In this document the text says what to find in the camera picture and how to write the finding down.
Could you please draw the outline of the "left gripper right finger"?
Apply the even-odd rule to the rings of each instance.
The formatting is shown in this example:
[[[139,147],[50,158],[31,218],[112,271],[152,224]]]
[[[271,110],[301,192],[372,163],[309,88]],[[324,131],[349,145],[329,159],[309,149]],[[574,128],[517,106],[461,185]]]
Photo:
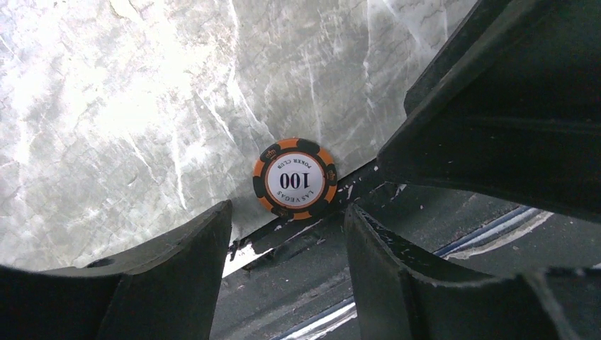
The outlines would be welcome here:
[[[600,338],[597,269],[491,276],[428,252],[357,205],[344,228],[363,339]]]

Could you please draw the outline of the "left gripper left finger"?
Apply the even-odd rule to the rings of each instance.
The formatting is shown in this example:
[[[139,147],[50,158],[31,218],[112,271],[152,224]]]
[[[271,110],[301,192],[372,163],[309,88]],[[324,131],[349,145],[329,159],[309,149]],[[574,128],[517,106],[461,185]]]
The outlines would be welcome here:
[[[232,203],[76,268],[1,267],[2,339],[208,339]]]

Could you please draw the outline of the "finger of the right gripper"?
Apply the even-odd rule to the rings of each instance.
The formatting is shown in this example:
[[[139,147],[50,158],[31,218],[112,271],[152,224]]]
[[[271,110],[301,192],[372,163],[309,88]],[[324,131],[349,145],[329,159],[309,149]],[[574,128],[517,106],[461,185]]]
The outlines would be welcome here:
[[[600,221],[599,1],[477,1],[404,108],[387,181]]]

